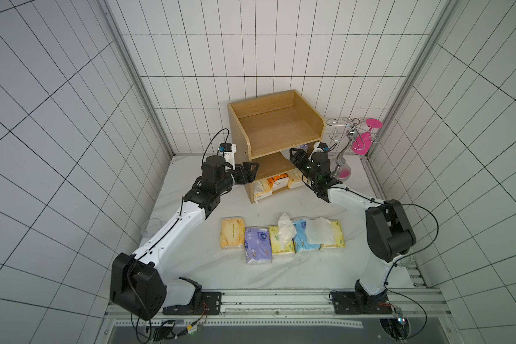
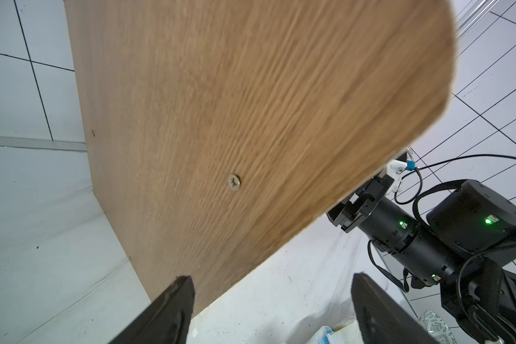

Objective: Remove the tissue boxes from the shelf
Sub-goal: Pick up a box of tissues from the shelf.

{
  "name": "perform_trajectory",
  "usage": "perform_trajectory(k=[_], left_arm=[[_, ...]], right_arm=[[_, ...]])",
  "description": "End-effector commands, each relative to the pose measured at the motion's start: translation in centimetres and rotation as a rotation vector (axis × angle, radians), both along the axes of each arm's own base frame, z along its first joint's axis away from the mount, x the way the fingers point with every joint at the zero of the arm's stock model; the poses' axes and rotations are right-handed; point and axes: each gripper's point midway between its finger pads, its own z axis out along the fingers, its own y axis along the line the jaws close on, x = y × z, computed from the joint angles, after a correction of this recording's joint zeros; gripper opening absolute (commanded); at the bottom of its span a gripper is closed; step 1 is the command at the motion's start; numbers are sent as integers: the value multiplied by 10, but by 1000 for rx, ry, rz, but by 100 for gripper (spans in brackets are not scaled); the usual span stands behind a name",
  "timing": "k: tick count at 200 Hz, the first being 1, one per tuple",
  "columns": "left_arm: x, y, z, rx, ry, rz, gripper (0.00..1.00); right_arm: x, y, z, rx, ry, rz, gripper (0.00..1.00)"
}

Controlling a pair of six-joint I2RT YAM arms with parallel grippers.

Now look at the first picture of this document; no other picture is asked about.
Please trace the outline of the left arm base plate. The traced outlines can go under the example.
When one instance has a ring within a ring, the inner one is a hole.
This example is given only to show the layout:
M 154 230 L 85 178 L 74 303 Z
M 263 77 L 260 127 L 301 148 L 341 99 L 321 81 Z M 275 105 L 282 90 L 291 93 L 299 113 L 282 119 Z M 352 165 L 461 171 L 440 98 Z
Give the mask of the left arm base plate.
M 198 292 L 188 305 L 173 305 L 163 309 L 164 315 L 219 315 L 221 292 Z

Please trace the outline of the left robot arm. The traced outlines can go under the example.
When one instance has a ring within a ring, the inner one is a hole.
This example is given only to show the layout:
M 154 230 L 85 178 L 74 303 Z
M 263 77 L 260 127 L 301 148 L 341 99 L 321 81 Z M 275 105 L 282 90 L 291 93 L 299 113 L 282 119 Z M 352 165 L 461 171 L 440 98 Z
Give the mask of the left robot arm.
M 209 218 L 222 195 L 235 185 L 254 182 L 258 169 L 258 163 L 236 164 L 233 154 L 207 157 L 201 176 L 172 218 L 132 254 L 121 253 L 114 259 L 110 302 L 144 321 L 164 308 L 196 312 L 202 303 L 202 286 L 186 277 L 168 279 L 166 264 L 187 235 Z

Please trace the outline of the yellow-green tissue pack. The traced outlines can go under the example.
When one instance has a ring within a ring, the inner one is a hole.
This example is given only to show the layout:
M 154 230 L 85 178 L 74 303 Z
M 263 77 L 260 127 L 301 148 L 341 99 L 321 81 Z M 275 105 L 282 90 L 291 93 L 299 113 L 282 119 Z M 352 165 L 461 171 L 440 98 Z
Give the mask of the yellow-green tissue pack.
M 274 257 L 288 257 L 295 254 L 293 239 L 297 231 L 291 218 L 286 213 L 280 216 L 277 225 L 271 225 L 268 229 Z

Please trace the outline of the wooden three-tier shelf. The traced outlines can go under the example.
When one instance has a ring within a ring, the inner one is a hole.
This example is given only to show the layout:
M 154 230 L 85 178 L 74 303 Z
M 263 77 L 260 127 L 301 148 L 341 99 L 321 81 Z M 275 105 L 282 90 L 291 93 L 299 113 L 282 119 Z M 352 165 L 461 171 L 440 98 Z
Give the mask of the wooden three-tier shelf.
M 323 139 L 325 120 L 296 90 L 227 105 L 236 163 L 258 163 L 256 181 L 295 169 L 282 152 Z

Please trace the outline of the yellow tissue pack shelf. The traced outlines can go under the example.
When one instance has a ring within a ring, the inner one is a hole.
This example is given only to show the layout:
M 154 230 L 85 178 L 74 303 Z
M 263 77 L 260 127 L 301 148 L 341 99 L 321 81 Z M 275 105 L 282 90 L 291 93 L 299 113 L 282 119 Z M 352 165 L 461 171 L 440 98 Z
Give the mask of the yellow tissue pack shelf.
M 317 246 L 319 250 L 345 249 L 345 237 L 339 221 L 323 217 L 308 220 L 306 222 L 305 234 L 308 244 Z

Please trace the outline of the beige tissue pack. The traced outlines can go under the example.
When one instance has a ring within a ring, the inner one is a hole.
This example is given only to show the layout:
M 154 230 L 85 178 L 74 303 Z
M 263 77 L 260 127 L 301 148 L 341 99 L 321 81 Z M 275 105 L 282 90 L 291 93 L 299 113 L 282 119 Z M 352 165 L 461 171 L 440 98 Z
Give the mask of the beige tissue pack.
M 286 173 L 288 175 L 288 189 L 297 189 L 302 186 L 305 186 L 305 182 L 303 181 L 303 174 L 297 170 L 293 169 Z
M 260 200 L 265 199 L 269 196 L 272 196 L 273 189 L 267 179 L 261 179 L 259 181 L 255 181 L 252 184 L 252 187 L 253 187 L 253 200 L 255 203 L 258 203 Z

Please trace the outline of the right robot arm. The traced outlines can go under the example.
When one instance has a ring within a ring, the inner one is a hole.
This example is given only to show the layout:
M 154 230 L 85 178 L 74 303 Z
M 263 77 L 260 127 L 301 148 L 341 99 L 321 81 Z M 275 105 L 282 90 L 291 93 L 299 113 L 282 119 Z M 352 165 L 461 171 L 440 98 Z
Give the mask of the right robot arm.
M 324 143 L 311 154 L 301 148 L 291 148 L 289 154 L 305 185 L 318 198 L 342 206 L 365 222 L 372 256 L 350 297 L 354 308 L 365 312 L 387 301 L 389 275 L 399 262 L 412 255 L 410 249 L 417 242 L 404 205 L 395 199 L 381 201 L 364 196 L 344 186 L 331 174 Z

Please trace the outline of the orange-yellow tissue pack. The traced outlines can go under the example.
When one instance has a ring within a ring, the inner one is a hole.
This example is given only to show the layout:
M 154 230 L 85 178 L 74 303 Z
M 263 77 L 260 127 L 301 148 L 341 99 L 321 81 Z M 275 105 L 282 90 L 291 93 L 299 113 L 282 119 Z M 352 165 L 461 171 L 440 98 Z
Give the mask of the orange-yellow tissue pack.
M 245 243 L 245 220 L 238 217 L 222 219 L 220 247 L 222 249 L 241 248 Z

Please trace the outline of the orange tissue pack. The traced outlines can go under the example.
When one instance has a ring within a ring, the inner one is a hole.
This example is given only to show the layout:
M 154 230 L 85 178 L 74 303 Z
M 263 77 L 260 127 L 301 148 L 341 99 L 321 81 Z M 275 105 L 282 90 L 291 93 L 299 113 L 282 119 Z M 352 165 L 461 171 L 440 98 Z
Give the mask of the orange tissue pack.
M 282 173 L 276 176 L 269 177 L 267 182 L 273 192 L 283 189 L 288 186 L 290 178 L 287 173 Z

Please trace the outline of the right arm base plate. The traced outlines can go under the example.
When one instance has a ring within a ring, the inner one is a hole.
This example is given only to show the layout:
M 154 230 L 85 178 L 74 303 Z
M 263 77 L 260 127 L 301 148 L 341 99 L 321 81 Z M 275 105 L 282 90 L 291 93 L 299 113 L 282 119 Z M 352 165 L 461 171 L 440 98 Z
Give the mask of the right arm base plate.
M 363 292 L 336 291 L 329 293 L 336 315 L 391 315 L 393 309 L 388 305 L 385 293 L 370 296 Z

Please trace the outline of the blue tissue pack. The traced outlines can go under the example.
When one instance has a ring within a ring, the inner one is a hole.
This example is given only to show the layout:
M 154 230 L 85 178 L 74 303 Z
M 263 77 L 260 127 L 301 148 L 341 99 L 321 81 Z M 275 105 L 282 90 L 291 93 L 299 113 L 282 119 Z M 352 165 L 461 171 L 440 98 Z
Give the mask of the blue tissue pack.
M 308 218 L 302 218 L 297 219 L 293 222 L 296 229 L 296 235 L 293 238 L 296 254 L 320 250 L 320 245 L 314 245 L 308 242 L 308 238 L 305 231 L 307 221 Z

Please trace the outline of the white purple tissue pack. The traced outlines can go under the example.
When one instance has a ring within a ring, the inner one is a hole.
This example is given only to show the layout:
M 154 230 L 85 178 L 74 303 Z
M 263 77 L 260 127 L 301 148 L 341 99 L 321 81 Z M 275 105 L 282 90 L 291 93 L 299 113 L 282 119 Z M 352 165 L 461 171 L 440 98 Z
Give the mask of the white purple tissue pack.
M 296 149 L 298 151 L 304 151 L 305 153 L 307 153 L 309 150 L 309 146 L 308 146 L 308 144 L 303 144 L 303 145 L 296 147 Z

